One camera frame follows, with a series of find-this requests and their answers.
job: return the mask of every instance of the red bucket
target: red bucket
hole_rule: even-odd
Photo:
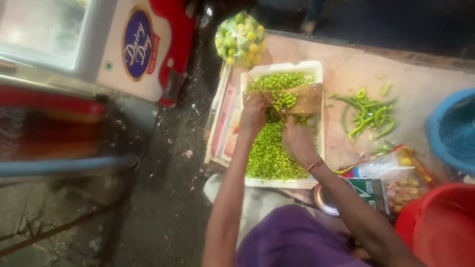
[[[475,185],[448,183],[411,201],[396,231],[430,267],[475,266]]]

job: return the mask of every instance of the person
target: person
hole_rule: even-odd
[[[333,232],[298,205],[286,205],[270,212],[246,235],[236,252],[248,156],[266,122],[266,108],[263,99],[253,97],[241,112],[234,154],[208,221],[202,265],[368,266],[350,256]],[[285,126],[282,137],[285,148],[330,193],[341,219],[368,254],[383,266],[425,266],[385,218],[324,164],[315,150],[311,132],[296,125],[292,116],[288,116]]]

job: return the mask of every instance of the white styrofoam box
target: white styrofoam box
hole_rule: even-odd
[[[309,75],[315,75],[316,83],[323,83],[323,68],[320,61],[304,61],[298,65],[292,63],[272,64],[267,66],[256,66],[249,74],[254,80],[259,79],[262,75],[272,74],[274,72],[304,72]],[[247,82],[250,81],[247,73],[241,73],[241,96],[247,88]],[[243,107],[243,99],[241,100],[241,110]],[[323,119],[324,93],[322,95],[322,111],[316,118],[314,118],[314,126],[317,130],[317,152],[325,160],[325,134],[324,134],[324,119]],[[317,180],[309,174],[306,179],[297,180],[265,180],[259,178],[247,177],[245,179],[247,186],[253,187],[276,187],[276,188],[293,188],[293,189],[311,189],[316,184]]]

